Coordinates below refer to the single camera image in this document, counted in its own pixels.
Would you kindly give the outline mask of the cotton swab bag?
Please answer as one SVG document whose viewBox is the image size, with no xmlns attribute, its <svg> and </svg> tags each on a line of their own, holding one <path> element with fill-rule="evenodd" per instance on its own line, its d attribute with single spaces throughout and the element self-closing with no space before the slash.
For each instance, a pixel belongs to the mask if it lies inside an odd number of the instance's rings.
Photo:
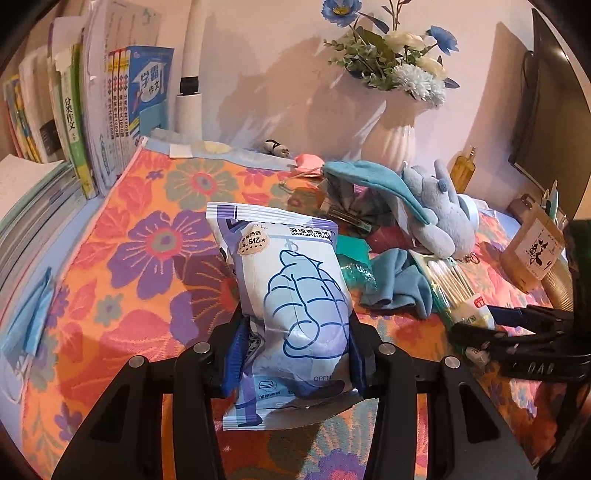
<svg viewBox="0 0 591 480">
<path fill-rule="evenodd" d="M 433 305 L 448 332 L 456 324 L 496 330 L 496 324 L 483 296 L 477 293 L 460 265 L 453 259 L 439 259 L 409 251 L 433 294 Z"/>
</svg>

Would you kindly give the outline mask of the brown paper box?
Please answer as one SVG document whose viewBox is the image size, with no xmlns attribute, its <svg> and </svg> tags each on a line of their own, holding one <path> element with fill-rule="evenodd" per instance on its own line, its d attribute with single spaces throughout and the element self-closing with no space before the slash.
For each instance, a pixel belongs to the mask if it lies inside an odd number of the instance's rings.
<svg viewBox="0 0 591 480">
<path fill-rule="evenodd" d="M 501 253 L 500 263 L 509 280 L 528 294 L 550 272 L 564 248 L 563 233 L 545 211 L 534 204 Z"/>
</svg>

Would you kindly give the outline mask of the light blue plush toy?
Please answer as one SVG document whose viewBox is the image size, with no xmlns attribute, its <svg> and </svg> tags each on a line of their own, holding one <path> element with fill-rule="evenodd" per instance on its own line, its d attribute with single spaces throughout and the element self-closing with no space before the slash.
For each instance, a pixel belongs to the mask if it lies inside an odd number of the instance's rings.
<svg viewBox="0 0 591 480">
<path fill-rule="evenodd" d="M 434 167 L 435 175 L 429 175 L 421 166 L 403 167 L 402 179 L 429 219 L 427 225 L 412 220 L 411 231 L 438 258 L 462 260 L 474 249 L 475 228 L 460 206 L 447 167 L 441 160 L 436 160 Z"/>
</svg>

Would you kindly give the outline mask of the blue folded sock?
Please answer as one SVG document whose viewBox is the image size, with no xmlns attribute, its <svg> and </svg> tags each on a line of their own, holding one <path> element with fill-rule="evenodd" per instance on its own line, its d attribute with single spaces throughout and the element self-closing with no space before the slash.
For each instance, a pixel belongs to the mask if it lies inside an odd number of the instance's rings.
<svg viewBox="0 0 591 480">
<path fill-rule="evenodd" d="M 407 250 L 392 248 L 372 259 L 377 289 L 363 294 L 361 304 L 374 311 L 412 308 L 419 319 L 433 310 L 433 293 Z"/>
</svg>

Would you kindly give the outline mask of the blue face mask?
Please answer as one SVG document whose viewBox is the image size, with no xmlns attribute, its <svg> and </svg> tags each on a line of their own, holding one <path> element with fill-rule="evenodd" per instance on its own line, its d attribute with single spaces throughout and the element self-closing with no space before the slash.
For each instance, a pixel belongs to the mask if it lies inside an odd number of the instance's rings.
<svg viewBox="0 0 591 480">
<path fill-rule="evenodd" d="M 13 369 L 22 358 L 37 354 L 54 291 L 53 272 L 48 267 L 1 335 L 1 354 Z"/>
</svg>

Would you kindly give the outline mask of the amber glass bottle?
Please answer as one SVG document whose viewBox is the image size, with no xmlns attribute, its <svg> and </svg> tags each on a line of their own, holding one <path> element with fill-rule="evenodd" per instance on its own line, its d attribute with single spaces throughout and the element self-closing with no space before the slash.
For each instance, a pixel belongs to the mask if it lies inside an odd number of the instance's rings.
<svg viewBox="0 0 591 480">
<path fill-rule="evenodd" d="M 458 194 L 462 194 L 466 191 L 475 171 L 475 155 L 476 148 L 471 147 L 467 154 L 461 154 L 457 157 L 450 177 Z"/>
</svg>

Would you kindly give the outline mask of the green mesh pouch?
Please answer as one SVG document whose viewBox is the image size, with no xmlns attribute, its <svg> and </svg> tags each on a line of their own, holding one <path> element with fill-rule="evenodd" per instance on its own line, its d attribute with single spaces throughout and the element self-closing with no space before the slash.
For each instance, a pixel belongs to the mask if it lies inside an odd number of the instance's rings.
<svg viewBox="0 0 591 480">
<path fill-rule="evenodd" d="M 377 280 L 370 262 L 370 246 L 362 238 L 339 235 L 335 253 L 349 290 L 374 293 Z"/>
</svg>

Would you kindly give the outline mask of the floral orange tablecloth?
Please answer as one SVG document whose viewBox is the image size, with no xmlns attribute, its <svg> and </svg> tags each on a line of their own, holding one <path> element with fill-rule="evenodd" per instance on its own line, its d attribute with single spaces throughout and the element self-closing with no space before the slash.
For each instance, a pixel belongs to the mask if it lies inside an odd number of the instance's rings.
<svg viewBox="0 0 591 480">
<path fill-rule="evenodd" d="M 50 479 L 83 418 L 134 354 L 174 357 L 205 340 L 238 302 L 233 276 L 219 258 L 204 220 L 209 201 L 290 210 L 315 208 L 310 180 L 281 185 L 287 172 L 245 168 L 221 160 L 171 160 L 140 150 L 90 222 L 51 305 L 23 398 L 22 449 L 42 479 Z M 490 305 L 548 305 L 543 290 L 523 294 L 505 277 L 500 251 L 510 242 L 500 213 L 479 212 L 474 255 L 462 265 Z M 385 340 L 409 354 L 439 360 L 452 353 L 434 314 L 385 315 L 358 310 Z M 509 380 L 488 365 L 483 389 L 505 417 L 530 460 L 555 441 L 554 392 Z M 362 479 L 377 402 L 363 401 L 321 425 L 266 432 L 221 431 L 231 400 L 214 403 L 215 428 L 229 479 Z"/>
</svg>

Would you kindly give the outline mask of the black monitor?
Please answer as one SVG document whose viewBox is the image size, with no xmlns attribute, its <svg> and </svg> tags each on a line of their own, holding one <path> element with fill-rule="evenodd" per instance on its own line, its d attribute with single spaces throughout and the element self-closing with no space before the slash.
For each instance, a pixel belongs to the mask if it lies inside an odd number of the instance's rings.
<svg viewBox="0 0 591 480">
<path fill-rule="evenodd" d="M 533 48 L 522 61 L 523 93 L 509 158 L 539 189 L 559 191 L 570 219 L 590 177 L 590 108 L 572 63 L 548 23 L 532 11 Z"/>
</svg>

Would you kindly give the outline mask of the teal plush cloth piece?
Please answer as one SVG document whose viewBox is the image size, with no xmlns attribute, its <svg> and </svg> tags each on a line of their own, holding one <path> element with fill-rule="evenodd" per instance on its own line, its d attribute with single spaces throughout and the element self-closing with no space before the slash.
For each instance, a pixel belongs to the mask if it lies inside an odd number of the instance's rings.
<svg viewBox="0 0 591 480">
<path fill-rule="evenodd" d="M 367 223 L 394 225 L 409 215 L 422 225 L 436 224 L 401 176 L 381 164 L 356 160 L 329 161 L 322 167 L 322 190 L 336 207 Z"/>
</svg>

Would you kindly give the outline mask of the white ribbed vase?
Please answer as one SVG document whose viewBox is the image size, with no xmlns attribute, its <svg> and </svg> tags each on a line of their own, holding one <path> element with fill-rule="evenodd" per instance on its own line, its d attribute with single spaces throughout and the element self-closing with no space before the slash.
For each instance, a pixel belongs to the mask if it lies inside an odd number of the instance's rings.
<svg viewBox="0 0 591 480">
<path fill-rule="evenodd" d="M 405 165 L 415 161 L 416 120 L 431 104 L 415 100 L 402 90 L 382 92 L 382 97 L 384 110 L 363 143 L 361 158 L 400 173 Z"/>
</svg>

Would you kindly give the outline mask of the stack of books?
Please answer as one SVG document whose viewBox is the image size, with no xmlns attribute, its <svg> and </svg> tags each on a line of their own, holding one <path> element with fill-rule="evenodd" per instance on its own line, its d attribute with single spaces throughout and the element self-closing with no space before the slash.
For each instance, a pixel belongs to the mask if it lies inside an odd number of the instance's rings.
<svg viewBox="0 0 591 480">
<path fill-rule="evenodd" d="M 1 161 L 1 320 L 13 315 L 23 290 L 61 231 L 86 203 L 67 161 Z"/>
</svg>

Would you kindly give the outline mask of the pink small cloth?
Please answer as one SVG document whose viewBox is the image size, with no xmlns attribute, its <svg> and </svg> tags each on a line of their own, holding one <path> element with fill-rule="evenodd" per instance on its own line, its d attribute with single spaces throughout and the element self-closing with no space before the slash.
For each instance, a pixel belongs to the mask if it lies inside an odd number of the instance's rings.
<svg viewBox="0 0 591 480">
<path fill-rule="evenodd" d="M 322 176 L 325 160 L 315 154 L 303 153 L 294 158 L 293 178 L 315 178 Z"/>
</svg>

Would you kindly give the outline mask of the small panda figure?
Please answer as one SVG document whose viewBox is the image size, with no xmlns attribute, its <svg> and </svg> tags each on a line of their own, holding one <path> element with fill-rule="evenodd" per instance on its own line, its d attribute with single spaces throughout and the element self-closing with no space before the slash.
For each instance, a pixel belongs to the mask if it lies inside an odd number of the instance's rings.
<svg viewBox="0 0 591 480">
<path fill-rule="evenodd" d="M 290 150 L 287 148 L 287 146 L 273 139 L 267 139 L 264 141 L 263 150 L 267 154 L 276 157 L 290 158 Z"/>
</svg>

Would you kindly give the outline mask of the green spine book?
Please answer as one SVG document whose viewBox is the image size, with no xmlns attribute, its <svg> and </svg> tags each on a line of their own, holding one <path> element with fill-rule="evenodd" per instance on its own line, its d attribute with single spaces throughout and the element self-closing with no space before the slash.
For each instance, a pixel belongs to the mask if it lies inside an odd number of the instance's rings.
<svg viewBox="0 0 591 480">
<path fill-rule="evenodd" d="M 81 45 L 76 43 L 60 52 L 56 57 L 56 69 L 60 74 L 61 108 L 71 162 L 85 197 L 92 199 L 97 196 L 98 190 L 83 132 L 79 86 L 80 48 Z"/>
</svg>

